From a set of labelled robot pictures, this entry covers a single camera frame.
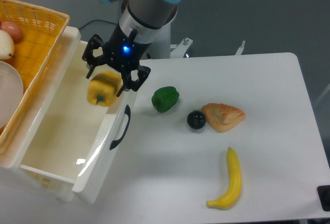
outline green bell pepper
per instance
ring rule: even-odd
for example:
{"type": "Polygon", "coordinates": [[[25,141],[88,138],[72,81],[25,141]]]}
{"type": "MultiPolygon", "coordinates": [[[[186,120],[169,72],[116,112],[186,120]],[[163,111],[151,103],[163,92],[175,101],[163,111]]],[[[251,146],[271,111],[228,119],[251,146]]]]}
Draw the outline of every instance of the green bell pepper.
{"type": "Polygon", "coordinates": [[[179,92],[173,86],[165,86],[155,91],[151,101],[160,113],[167,112],[179,99],[179,92]]]}

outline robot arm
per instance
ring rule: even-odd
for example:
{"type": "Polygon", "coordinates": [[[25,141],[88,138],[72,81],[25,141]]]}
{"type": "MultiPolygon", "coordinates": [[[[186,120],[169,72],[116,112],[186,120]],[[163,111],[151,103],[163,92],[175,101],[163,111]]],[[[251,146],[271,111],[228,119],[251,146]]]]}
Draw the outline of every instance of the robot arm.
{"type": "Polygon", "coordinates": [[[151,71],[140,65],[140,59],[180,1],[130,0],[109,41],[104,42],[96,34],[89,40],[82,56],[89,68],[87,78],[95,67],[107,64],[121,73],[123,86],[117,96],[125,89],[137,91],[151,71]],[[99,47],[103,54],[94,57],[93,50],[99,47]],[[131,79],[134,70],[138,71],[136,81],[131,79]]]}

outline black ball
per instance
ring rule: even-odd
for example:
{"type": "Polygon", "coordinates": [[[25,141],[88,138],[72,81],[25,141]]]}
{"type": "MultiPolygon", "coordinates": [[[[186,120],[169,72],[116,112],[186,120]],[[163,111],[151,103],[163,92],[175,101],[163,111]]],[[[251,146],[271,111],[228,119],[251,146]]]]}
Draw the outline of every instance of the black ball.
{"type": "Polygon", "coordinates": [[[192,129],[199,130],[205,126],[205,115],[199,110],[194,110],[189,113],[187,123],[192,129]]]}

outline gray floor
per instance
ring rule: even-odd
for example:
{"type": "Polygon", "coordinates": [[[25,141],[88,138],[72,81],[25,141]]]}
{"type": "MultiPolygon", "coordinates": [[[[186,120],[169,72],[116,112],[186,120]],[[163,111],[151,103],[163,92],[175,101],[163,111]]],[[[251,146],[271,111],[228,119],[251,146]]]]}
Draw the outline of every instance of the gray floor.
{"type": "MultiPolygon", "coordinates": [[[[71,16],[80,27],[93,19],[117,22],[119,2],[98,0],[21,0],[71,16]]],[[[330,0],[183,0],[172,23],[172,43],[190,37],[192,56],[233,55],[246,40],[245,54],[292,52],[300,60],[313,103],[330,83],[330,0]]],[[[107,40],[114,26],[93,23],[81,31],[82,40],[94,33],[107,40]]],[[[321,137],[330,158],[329,97],[315,109],[321,137]]]]}

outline blue led light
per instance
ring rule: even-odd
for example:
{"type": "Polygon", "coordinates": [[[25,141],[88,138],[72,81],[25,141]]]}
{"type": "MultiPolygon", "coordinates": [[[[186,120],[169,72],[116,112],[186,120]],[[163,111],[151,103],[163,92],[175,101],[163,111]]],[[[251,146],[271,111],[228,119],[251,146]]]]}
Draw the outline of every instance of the blue led light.
{"type": "Polygon", "coordinates": [[[125,54],[128,54],[128,53],[130,52],[130,48],[127,47],[127,46],[123,46],[123,52],[124,52],[125,54]]]}

